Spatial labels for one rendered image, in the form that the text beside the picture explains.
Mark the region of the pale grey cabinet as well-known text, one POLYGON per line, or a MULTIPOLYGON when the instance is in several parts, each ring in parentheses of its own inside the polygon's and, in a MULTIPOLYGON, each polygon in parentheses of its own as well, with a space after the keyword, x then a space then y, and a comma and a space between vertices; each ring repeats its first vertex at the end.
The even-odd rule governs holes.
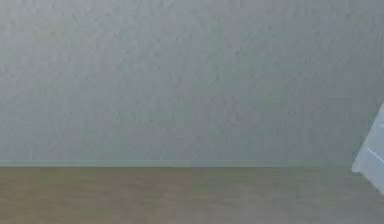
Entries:
POLYGON ((384 196, 384 102, 352 164, 384 196))

